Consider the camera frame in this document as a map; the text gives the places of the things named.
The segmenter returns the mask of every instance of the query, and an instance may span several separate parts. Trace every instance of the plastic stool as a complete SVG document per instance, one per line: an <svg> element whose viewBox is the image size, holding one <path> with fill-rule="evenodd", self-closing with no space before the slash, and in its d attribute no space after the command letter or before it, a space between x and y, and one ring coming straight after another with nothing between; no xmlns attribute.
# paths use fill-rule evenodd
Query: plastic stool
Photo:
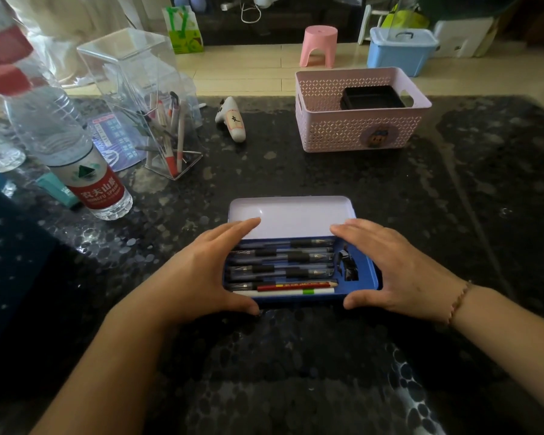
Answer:
<svg viewBox="0 0 544 435"><path fill-rule="evenodd" d="M324 52L325 65L333 68L335 65L336 36L339 31L332 26L308 26L305 30L305 40L302 42L300 66L306 67L310 52L321 49Z"/></svg>

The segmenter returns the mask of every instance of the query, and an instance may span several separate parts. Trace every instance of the pink plastic basket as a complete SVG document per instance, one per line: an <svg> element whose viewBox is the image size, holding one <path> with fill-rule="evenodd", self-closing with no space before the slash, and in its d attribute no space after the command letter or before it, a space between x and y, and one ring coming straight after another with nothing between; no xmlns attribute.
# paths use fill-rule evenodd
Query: pink plastic basket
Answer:
<svg viewBox="0 0 544 435"><path fill-rule="evenodd" d="M390 85L407 108L341 110L345 87ZM400 68L296 72L296 120L307 153L401 148L431 102Z"/></svg>

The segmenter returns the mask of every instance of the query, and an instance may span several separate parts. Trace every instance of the basket handle hole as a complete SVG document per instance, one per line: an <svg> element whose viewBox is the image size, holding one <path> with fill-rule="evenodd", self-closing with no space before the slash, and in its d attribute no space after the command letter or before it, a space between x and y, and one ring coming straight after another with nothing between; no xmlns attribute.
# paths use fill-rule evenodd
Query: basket handle hole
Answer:
<svg viewBox="0 0 544 435"><path fill-rule="evenodd" d="M415 103L415 101L414 101L413 98L411 97L411 94L409 94L409 93L407 92L407 90L403 90L403 91L399 94L399 98L401 99L401 102L403 102L403 104L404 104L407 108L413 107L413 104Z"/></svg>

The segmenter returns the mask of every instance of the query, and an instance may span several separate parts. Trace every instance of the person's left hand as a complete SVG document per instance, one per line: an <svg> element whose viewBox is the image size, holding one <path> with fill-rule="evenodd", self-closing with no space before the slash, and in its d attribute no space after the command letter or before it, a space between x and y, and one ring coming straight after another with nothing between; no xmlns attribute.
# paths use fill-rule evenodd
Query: person's left hand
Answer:
<svg viewBox="0 0 544 435"><path fill-rule="evenodd" d="M114 309L132 320L133 314L143 314L161 328L218 311L258 315L260 309L252 298L228 292L222 286L222 273L232 248L260 221L236 221L203 232Z"/></svg>

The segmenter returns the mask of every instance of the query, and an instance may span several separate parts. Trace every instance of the open pencil case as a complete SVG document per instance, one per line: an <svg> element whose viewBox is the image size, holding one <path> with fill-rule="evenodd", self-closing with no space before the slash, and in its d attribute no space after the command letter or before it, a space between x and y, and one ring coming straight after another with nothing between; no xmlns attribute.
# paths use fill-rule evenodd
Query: open pencil case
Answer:
<svg viewBox="0 0 544 435"><path fill-rule="evenodd" d="M261 223L240 241L241 248L249 249L250 243L268 240L287 242L306 239L334 240L331 246L333 257L329 262L334 273L329 279L338 283L338 286L334 287L334 293L278 296L273 292L262 292L254 298L258 303L342 299L355 290L378 289L377 273L371 259L352 244L334 237L330 232L329 228L332 224L342 224L349 218L355 218L355 210L347 197L334 195L238 198L230 204L228 221L241 221L254 217L260 217ZM232 265L234 264L228 259L224 270L224 283L229 282L226 269ZM270 278L270 282L273 283L273 281L282 283L293 280L284 277Z"/></svg>

